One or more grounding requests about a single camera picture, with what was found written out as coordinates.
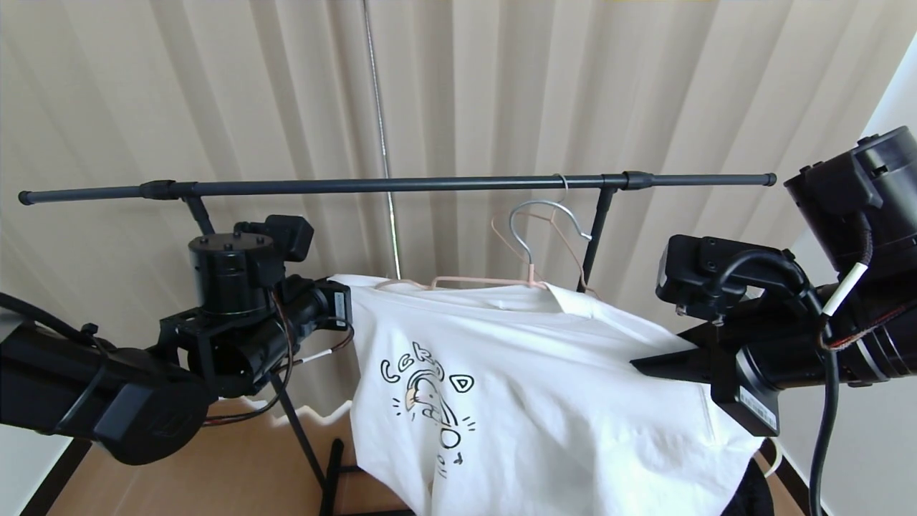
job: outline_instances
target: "black fabric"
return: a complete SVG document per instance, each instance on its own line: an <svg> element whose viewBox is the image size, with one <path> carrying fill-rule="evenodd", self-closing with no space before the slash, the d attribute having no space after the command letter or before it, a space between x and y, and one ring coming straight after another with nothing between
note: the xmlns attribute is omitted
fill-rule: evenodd
<svg viewBox="0 0 917 516"><path fill-rule="evenodd" d="M774 516L774 499L755 459L748 462L745 476L733 499L723 510L723 516Z"/></svg>

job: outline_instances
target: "black baseboard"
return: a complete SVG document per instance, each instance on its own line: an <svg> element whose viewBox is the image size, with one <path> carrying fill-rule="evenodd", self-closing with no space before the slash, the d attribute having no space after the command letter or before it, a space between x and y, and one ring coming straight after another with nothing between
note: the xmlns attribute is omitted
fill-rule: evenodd
<svg viewBox="0 0 917 516"><path fill-rule="evenodd" d="M777 448L774 447L774 443L769 439L765 439L764 444L761 445L761 454L764 455L769 464L774 464ZM777 478L780 479L787 491L790 492L790 496L793 497L796 505L800 506L802 513L806 516L812 516L809 511L809 486L802 481L800 473L790 464L790 461L786 460L786 457L777 467L775 475L777 475ZM828 514L828 511L824 509L824 505L822 505L822 514Z"/></svg>
<svg viewBox="0 0 917 516"><path fill-rule="evenodd" d="M89 452L93 444L89 441L74 439L67 446L67 449L61 454L54 467L41 482L35 494L26 504L26 507L19 513L19 516L45 516L54 505L54 501L63 491L64 486L76 471L77 466L83 461L83 457Z"/></svg>

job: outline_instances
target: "white label sticker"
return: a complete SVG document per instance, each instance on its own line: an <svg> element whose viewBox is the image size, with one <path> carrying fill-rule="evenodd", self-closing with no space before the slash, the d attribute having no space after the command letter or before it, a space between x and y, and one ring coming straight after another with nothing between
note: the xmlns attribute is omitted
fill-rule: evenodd
<svg viewBox="0 0 917 516"><path fill-rule="evenodd" d="M335 292L335 316L341 319L347 318L347 304L345 303L343 292ZM343 320L336 320L335 322L340 328L347 327L347 323Z"/></svg>
<svg viewBox="0 0 917 516"><path fill-rule="evenodd" d="M777 416L742 386L739 386L739 401L755 412L774 432L777 431Z"/></svg>

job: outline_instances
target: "curtain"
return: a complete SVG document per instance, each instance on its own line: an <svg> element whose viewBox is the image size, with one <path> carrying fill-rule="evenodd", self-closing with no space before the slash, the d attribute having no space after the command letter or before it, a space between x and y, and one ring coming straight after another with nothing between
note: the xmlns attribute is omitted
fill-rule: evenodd
<svg viewBox="0 0 917 516"><path fill-rule="evenodd" d="M19 190L386 170L774 172L782 182L855 143L917 28L911 0L3 0L0 8L4 288L137 347L155 342L158 319L196 305L187 209L138 199L23 207ZM395 194L401 271L420 282L521 277L523 263L492 234L491 218L505 234L513 206L562 195ZM586 228L596 196L564 197ZM315 241L292 273L394 275L384 194L206 201L217 230L271 213L306 216ZM539 273L574 287L577 267L560 239L540 221L520 223ZM558 225L581 257L585 241L566 220ZM677 318L653 293L670 235L786 247L802 228L780 185L621 192L591 286L680 330L697 321ZM311 363L296 373L295 400L328 413L355 372L353 355Z"/></svg>

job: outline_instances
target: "clothes hanger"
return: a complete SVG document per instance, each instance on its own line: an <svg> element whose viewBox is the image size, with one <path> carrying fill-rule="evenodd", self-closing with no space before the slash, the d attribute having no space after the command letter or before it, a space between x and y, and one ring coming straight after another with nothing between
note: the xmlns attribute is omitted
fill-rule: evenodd
<svg viewBox="0 0 917 516"><path fill-rule="evenodd" d="M523 238L519 235L519 232L515 228L515 216L520 209L534 204L544 204L554 209L559 209L563 211L569 219L573 222L573 226L576 228L576 231L580 236L587 241L592 240L592 236L583 231L580 227L580 222L577 220L576 216L573 215L573 212L569 210L566 206L560 204L559 202L550 201L547 199L532 199L519 203L512 211L510 211L510 233L513 234L513 238L519 243L519 246L525 250L525 255L528 258L528 275L526 279L501 279L501 278L488 278L488 277L466 277L466 276L438 276L433 278L433 282L430 283L430 289L435 289L436 284L440 281L468 281L472 283L483 283L485 285L527 285L527 286L536 286L538 288L547 289L547 284L543 281L535 280L535 259L532 257L532 249L525 243Z"/></svg>
<svg viewBox="0 0 917 516"><path fill-rule="evenodd" d="M564 193L563 193L563 195L560 197L560 199L558 199L558 201L557 201L557 202L559 202L560 204L563 204L564 200L567 199L567 194L569 193L569 186L568 186L568 184L567 184L567 177L565 177L564 174L554 174L554 175L560 177L560 180L561 180L561 181L563 182L563 184L564 184ZM564 246L567 248L567 252L569 253L570 257L573 258L573 261L576 263L577 267L580 269L580 285L583 287L583 290L586 291L586 292L591 292L593 296L595 296L597 299L599 299L600 301L602 301L602 297L599 296L599 293L596 292L594 288L592 288L592 287L586 285L586 273L585 273L585 271L584 271L583 268L582 268L582 262L580 261L580 258L577 256L576 252L573 251L573 246L570 244L570 241L569 241L569 240L567 239L567 237L564 235L563 231L560 230L560 228L558 227L557 222L554 220L554 216L557 215L557 213L558 213L557 209L554 208L554 209L551 210L551 216L550 216L550 217L544 217L544 216L542 216L542 215L537 215L536 213L522 213L521 215L525 215L525 216L527 216L527 217L533 217L533 218L535 218L535 219L542 219L542 220L546 221L548 224L551 225L551 228L554 229L554 232L555 232L555 233L560 237L560 239L564 242ZM500 233L500 230L497 230L497 227L494 225L494 222L496 221L496 219L497 219L498 216L499 216L499 214L494 215L493 217L491 217L491 230L492 230L494 233L496 233L497 237L500 238L500 240L506 245L506 247L508 247L508 248L510 249L510 251L513 252L513 254L516 255L516 257L518 257L520 260L523 260L523 261L524 261L524 260L525 260L525 257L524 257L520 252L518 252L508 240L506 240L506 237L504 237L503 234ZM544 281L544 277L538 272L537 268L536 268L536 270L535 270L535 276L536 276L539 280Z"/></svg>

